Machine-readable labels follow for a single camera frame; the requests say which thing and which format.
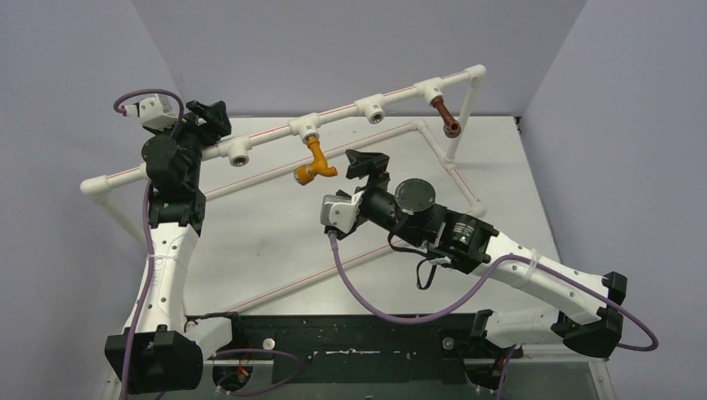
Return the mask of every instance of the hole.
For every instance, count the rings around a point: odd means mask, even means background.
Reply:
[[[248,163],[248,159],[247,159],[247,158],[245,158],[245,157],[236,157],[236,158],[234,158],[233,161],[231,162],[231,165],[233,165],[234,167],[242,167],[243,165],[245,165],[245,164],[247,164],[247,163]]]

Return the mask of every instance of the screw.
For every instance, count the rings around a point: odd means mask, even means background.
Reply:
[[[454,339],[451,337],[445,337],[444,339],[442,339],[442,348],[444,350],[454,349]]]
[[[263,340],[263,348],[265,350],[272,350],[275,348],[275,341],[268,337],[267,339]]]

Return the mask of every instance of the pvc tee fitting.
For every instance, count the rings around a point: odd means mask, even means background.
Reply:
[[[304,164],[294,170],[294,180],[304,186],[314,180],[317,175],[323,177],[335,177],[338,175],[335,167],[330,167],[327,164],[327,158],[324,156],[322,149],[319,147],[319,139],[310,137],[307,140],[307,147],[314,155],[314,161],[310,164]]]

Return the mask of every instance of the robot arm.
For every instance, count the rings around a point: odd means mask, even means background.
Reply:
[[[346,178],[368,178],[353,196],[339,191],[323,200],[321,222],[339,240],[367,221],[418,248],[434,264],[481,276],[497,259],[515,254],[532,260],[504,262],[491,278],[548,304],[531,310],[492,312],[486,322],[486,339],[500,348],[516,343],[564,343],[577,353],[608,357],[619,343],[623,318],[600,300],[537,271],[538,262],[621,304],[626,277],[574,270],[539,257],[490,224],[435,203],[434,188],[421,179],[406,180],[388,192],[388,156],[348,150]]]
[[[198,189],[202,151],[231,133],[226,106],[188,102],[183,124],[170,134],[177,121],[168,102],[147,97],[124,108],[126,116],[140,117],[153,133],[142,150],[152,181],[148,198],[148,224],[153,240],[153,276],[148,265],[143,275],[149,285],[144,307],[135,327],[129,362],[128,392],[155,393],[194,389],[201,382],[203,362],[232,341],[232,324],[225,317],[210,318],[185,332],[183,291],[192,251],[201,235],[206,197]],[[128,348],[128,329],[137,305],[126,321],[123,334],[109,336],[105,354],[120,376]]]

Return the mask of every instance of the wire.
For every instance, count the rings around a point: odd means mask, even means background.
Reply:
[[[388,321],[390,323],[399,323],[403,325],[418,325],[421,323],[430,323],[432,321],[435,321],[437,319],[440,319],[441,317],[444,317],[457,308],[460,308],[464,303],[466,303],[476,292],[479,291],[481,286],[486,283],[486,281],[490,278],[491,274],[494,273],[496,268],[498,268],[502,263],[505,263],[507,261],[520,261],[522,263],[526,263],[530,265],[530,259],[526,257],[521,257],[515,254],[506,254],[501,257],[498,257],[494,260],[494,262],[489,265],[489,268],[484,272],[484,275],[481,276],[481,278],[474,284],[474,286],[462,296],[459,300],[457,300],[455,303],[450,305],[447,308],[444,308],[440,311],[437,311],[433,314],[425,315],[423,317],[408,317],[408,318],[402,318],[402,317],[395,317],[389,314],[386,314],[385,312],[382,312],[378,310],[376,307],[374,307],[370,302],[366,301],[366,299],[361,296],[361,293],[356,290],[354,285],[351,283],[350,280],[348,280],[348,277],[346,276],[346,272],[343,270],[343,266],[341,265],[341,259],[338,255],[338,242],[336,239],[336,236],[332,233],[329,234],[329,242],[331,243],[331,248],[332,248],[332,253],[333,253],[333,260],[334,263],[336,264],[336,268],[338,269],[338,274],[341,276],[341,280],[343,281],[343,284],[346,285],[346,288],[351,292],[354,298],[362,305],[364,306],[365,309],[369,310],[373,315],[375,315],[378,318],[383,319],[384,321]],[[627,309],[621,307],[617,302],[614,302],[612,300],[609,300],[605,296],[602,296],[601,294],[593,291],[592,289],[586,287],[585,285],[575,282],[574,280],[566,277],[565,275],[556,272],[549,267],[546,267],[542,263],[538,262],[538,267],[539,270],[548,273],[549,275],[552,275],[553,277],[559,279],[560,281],[563,281],[565,283],[568,283],[570,286],[574,286],[575,288],[578,288],[582,292],[585,292],[589,294],[591,297],[596,298],[597,300],[601,301],[602,303],[606,303],[608,307],[611,307],[618,311],[619,313],[623,314],[625,317],[627,317],[631,322],[635,323],[641,330],[643,330],[646,335],[651,340],[651,344],[649,346],[635,346],[632,344],[623,344],[619,343],[616,345],[618,348],[624,348],[627,350],[633,350],[636,352],[650,352],[658,348],[658,338],[655,336],[653,331],[648,328],[643,322],[641,322],[634,314],[629,312]]]
[[[179,105],[179,112],[177,116],[177,122],[172,127],[172,131],[169,133],[169,137],[173,137],[174,133],[182,125],[182,118],[184,117],[184,103],[182,99],[176,94],[163,89],[143,89],[137,90],[135,92],[130,92],[122,95],[113,103],[113,110],[116,113],[125,115],[125,110],[120,108],[120,104],[129,98],[134,98],[135,96],[142,96],[145,94],[159,93],[167,95],[173,98]],[[128,340],[125,343],[125,354],[123,355],[123,370],[121,371],[120,381],[122,384],[122,394],[121,398],[123,400],[128,400],[128,380],[130,378],[130,360],[133,355],[133,343],[135,342],[135,331],[138,329],[138,320],[140,319],[140,314],[143,311],[143,305],[145,299],[148,297],[148,292],[150,288],[150,282],[153,280],[154,275],[154,243],[153,236],[150,232],[149,225],[149,197],[152,191],[152,182],[148,180],[148,184],[145,187],[145,195],[143,198],[143,230],[145,232],[145,242],[148,245],[148,273],[145,276],[145,282],[143,287],[140,289],[140,297],[138,298],[138,303],[135,305],[135,311],[133,313],[133,320],[130,322],[130,328],[128,329]]]
[[[253,348],[253,344],[251,342],[248,343],[248,348]],[[236,370],[236,374],[242,373],[246,377],[248,376],[248,373],[243,369],[243,360],[247,360],[249,357],[250,354],[246,354],[245,357],[238,360],[238,369]]]
[[[393,236],[398,234],[398,231],[408,221],[408,218],[410,218],[410,216],[408,214],[403,213],[402,217],[400,217],[400,219],[398,220],[398,223],[396,223],[393,229],[390,230],[390,233],[388,234],[388,245],[394,252],[417,254],[424,258],[428,258],[429,256],[424,252],[421,252],[414,248],[398,247],[393,244]]]
[[[504,380],[508,373],[508,365],[510,364],[510,359],[513,357],[513,353],[515,353],[515,345],[511,346],[510,350],[505,354],[504,366],[501,368],[501,378],[499,379],[499,388],[496,389],[496,400],[503,398],[501,397],[501,389],[504,386]]]
[[[499,263],[495,263],[494,265],[491,265],[489,267],[489,270],[486,271],[486,273],[479,279],[478,282],[474,284],[474,286],[469,290],[462,298],[457,300],[455,303],[450,305],[449,307],[437,311],[433,314],[425,315],[422,317],[395,317],[393,315],[386,314],[385,312],[382,312],[378,310],[376,307],[374,307],[370,302],[368,302],[363,296],[361,296],[361,293],[356,290],[354,285],[351,283],[351,281],[348,280],[348,277],[346,276],[346,272],[343,270],[343,266],[341,265],[341,258],[338,255],[338,242],[336,239],[335,234],[330,233],[329,234],[329,241],[331,242],[331,248],[332,248],[332,253],[333,253],[333,260],[334,264],[336,264],[336,268],[338,270],[338,274],[341,276],[341,279],[343,280],[343,284],[346,285],[346,288],[351,292],[354,298],[359,301],[359,303],[364,306],[365,309],[369,310],[373,315],[375,315],[378,318],[383,319],[384,321],[388,321],[389,323],[399,323],[402,325],[419,325],[423,323],[431,323],[432,321],[436,321],[440,319],[441,317],[444,317],[445,315],[450,314],[452,311],[456,310],[457,308],[460,308],[466,303],[476,292],[479,291],[479,289],[484,285],[487,279],[491,276],[491,274],[495,271],[495,269],[499,266]]]
[[[232,354],[272,354],[274,356],[286,357],[286,358],[296,361],[297,364],[299,364],[299,368],[292,375],[286,377],[282,381],[273,383],[272,385],[270,385],[268,387],[264,387],[262,389],[253,390],[252,392],[226,392],[226,390],[221,387],[221,384],[223,382],[225,382],[226,379],[228,379],[228,375],[226,375],[226,376],[222,377],[221,379],[219,379],[218,382],[216,382],[216,384],[217,384],[217,386],[219,386],[221,388],[221,391],[223,393],[226,393],[229,396],[235,396],[235,397],[255,396],[256,394],[262,394],[265,392],[269,392],[269,391],[271,391],[275,388],[279,388],[279,387],[283,386],[285,383],[295,379],[297,376],[299,376],[300,373],[302,373],[302,371],[304,371],[304,368],[305,368],[304,362],[301,359],[299,359],[299,357],[295,356],[294,354],[290,354],[289,352],[281,352],[279,350],[268,350],[265,348],[235,348],[232,350],[224,350],[222,352],[217,352],[216,356],[223,357],[223,356],[230,356]]]
[[[420,290],[429,289],[429,286],[432,285],[432,280],[434,279],[434,273],[437,272],[437,266],[433,265],[432,268],[429,270],[429,275],[427,276],[427,283],[425,283],[424,286],[422,286],[422,284],[419,281],[419,269],[420,269],[420,267],[422,267],[422,264],[424,264],[425,261],[428,261],[428,259],[423,258],[422,260],[420,260],[420,262],[418,262],[418,266],[415,268],[415,272],[417,273],[417,276],[418,276],[418,281],[417,281],[418,289],[420,289]]]

